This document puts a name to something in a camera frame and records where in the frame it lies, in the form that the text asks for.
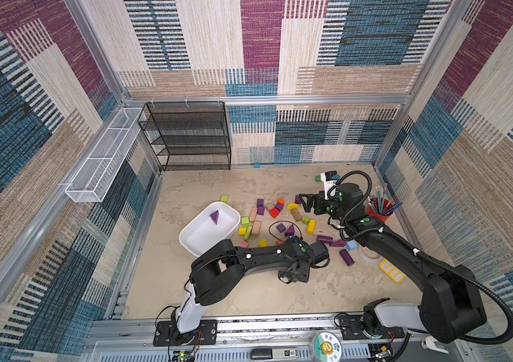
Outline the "white plastic storage bin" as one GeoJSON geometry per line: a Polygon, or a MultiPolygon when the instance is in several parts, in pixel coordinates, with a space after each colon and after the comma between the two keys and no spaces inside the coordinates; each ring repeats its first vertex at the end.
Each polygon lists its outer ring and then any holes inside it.
{"type": "Polygon", "coordinates": [[[179,234],[180,244],[194,256],[201,256],[218,242],[230,238],[241,223],[241,215],[224,202],[213,202],[200,212],[179,234]],[[218,224],[211,220],[220,212],[218,224]]]}

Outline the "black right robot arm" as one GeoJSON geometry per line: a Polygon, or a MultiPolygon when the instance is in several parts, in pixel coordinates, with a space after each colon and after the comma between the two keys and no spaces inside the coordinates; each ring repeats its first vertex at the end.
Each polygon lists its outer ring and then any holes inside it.
{"type": "Polygon", "coordinates": [[[440,342],[462,339],[480,345],[499,345],[513,338],[513,312],[508,304],[488,287],[478,282],[464,265],[453,267],[417,249],[393,232],[386,224],[366,213],[368,197],[354,183],[335,185],[331,197],[324,193],[301,194],[299,200],[306,212],[327,214],[338,222],[343,241],[353,241],[383,256],[409,277],[422,291],[418,307],[419,330],[426,330],[440,342]],[[488,298],[504,312],[505,332],[482,338],[470,333],[483,326],[487,316],[481,296],[488,298]]]}

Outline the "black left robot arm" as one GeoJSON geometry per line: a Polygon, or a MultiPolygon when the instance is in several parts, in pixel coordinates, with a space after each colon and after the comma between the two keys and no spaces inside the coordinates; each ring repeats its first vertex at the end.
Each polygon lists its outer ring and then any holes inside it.
{"type": "Polygon", "coordinates": [[[258,248],[237,247],[229,239],[222,240],[191,264],[184,284],[188,296],[172,317],[175,330],[180,335],[195,332],[208,307],[224,300],[247,276],[277,272],[285,284],[307,283],[312,269],[329,263],[325,244],[308,244],[301,237],[258,248]]]}

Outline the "purple long bar block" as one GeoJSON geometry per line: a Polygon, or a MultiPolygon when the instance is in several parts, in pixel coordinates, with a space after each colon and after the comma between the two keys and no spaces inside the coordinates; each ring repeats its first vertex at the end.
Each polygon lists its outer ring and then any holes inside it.
{"type": "Polygon", "coordinates": [[[326,236],[326,235],[318,235],[317,241],[322,242],[324,244],[331,245],[333,243],[333,238],[330,236],[326,236]]]}

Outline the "yellow cylinder block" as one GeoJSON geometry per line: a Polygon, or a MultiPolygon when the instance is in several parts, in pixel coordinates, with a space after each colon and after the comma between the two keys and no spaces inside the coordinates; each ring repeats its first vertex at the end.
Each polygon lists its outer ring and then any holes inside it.
{"type": "Polygon", "coordinates": [[[309,220],[309,222],[307,224],[306,232],[309,235],[313,235],[315,233],[316,225],[317,225],[317,222],[315,220],[309,220]]]}

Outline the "purple cylinder block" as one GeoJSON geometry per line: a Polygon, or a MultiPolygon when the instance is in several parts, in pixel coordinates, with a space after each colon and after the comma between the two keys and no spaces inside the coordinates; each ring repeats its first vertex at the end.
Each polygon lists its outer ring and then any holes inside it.
{"type": "Polygon", "coordinates": [[[340,250],[339,251],[339,255],[341,256],[341,258],[345,262],[345,265],[347,265],[347,266],[354,265],[354,260],[353,260],[351,254],[349,253],[348,250],[346,250],[346,249],[340,250]]]}

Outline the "purple triangle block centre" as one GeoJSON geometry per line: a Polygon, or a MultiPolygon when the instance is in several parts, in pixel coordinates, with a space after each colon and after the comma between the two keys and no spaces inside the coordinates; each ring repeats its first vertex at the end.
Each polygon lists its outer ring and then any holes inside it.
{"type": "Polygon", "coordinates": [[[294,236],[295,234],[295,227],[293,224],[290,225],[290,227],[285,231],[285,236],[286,237],[290,237],[290,236],[294,236]]]}

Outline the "light blue cube block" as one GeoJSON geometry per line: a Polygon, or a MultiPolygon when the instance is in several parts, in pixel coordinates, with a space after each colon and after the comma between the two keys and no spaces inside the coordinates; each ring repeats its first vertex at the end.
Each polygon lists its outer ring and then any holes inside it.
{"type": "Polygon", "coordinates": [[[346,250],[354,250],[357,248],[357,243],[355,241],[348,241],[346,244],[345,244],[345,248],[346,250]]]}

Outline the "red cube block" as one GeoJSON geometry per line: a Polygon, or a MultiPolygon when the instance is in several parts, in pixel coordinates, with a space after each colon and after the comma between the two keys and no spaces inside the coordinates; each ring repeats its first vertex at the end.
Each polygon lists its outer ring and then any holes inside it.
{"type": "Polygon", "coordinates": [[[273,219],[276,219],[279,214],[280,214],[280,211],[277,209],[277,208],[272,208],[270,211],[269,211],[269,214],[271,215],[271,217],[273,219]]]}

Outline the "clear tape roll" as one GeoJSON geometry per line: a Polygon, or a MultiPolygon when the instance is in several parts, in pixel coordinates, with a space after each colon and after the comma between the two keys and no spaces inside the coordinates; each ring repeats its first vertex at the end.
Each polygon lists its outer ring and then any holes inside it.
{"type": "Polygon", "coordinates": [[[358,249],[358,254],[360,258],[368,264],[379,264],[383,260],[381,255],[367,247],[360,247],[358,249]]]}

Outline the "red pen holder cup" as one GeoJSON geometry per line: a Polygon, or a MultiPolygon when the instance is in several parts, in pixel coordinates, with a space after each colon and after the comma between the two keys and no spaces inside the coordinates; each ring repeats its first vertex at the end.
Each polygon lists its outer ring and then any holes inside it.
{"type": "Polygon", "coordinates": [[[383,188],[377,186],[375,194],[368,197],[366,212],[384,223],[403,205],[403,202],[395,202],[392,198],[388,198],[383,188]]]}

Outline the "natural wood block upright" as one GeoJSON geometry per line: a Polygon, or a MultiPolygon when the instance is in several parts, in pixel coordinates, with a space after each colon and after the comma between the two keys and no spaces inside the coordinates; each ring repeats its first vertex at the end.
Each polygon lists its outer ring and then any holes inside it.
{"type": "Polygon", "coordinates": [[[262,223],[259,220],[255,220],[252,225],[251,235],[258,236],[261,230],[262,223]]]}

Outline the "yellow calculator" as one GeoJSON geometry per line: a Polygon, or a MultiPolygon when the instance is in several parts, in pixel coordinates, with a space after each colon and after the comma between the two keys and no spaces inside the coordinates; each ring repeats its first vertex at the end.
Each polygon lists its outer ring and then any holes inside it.
{"type": "Polygon", "coordinates": [[[396,284],[401,283],[406,279],[406,275],[394,266],[387,259],[383,259],[378,265],[379,268],[396,284]]]}

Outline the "round green logo sticker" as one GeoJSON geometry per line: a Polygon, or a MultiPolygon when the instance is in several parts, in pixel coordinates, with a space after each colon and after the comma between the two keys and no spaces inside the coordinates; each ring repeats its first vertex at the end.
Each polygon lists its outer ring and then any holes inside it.
{"type": "Polygon", "coordinates": [[[309,353],[311,359],[316,362],[340,362],[342,346],[336,335],[322,331],[309,343],[309,353]]]}

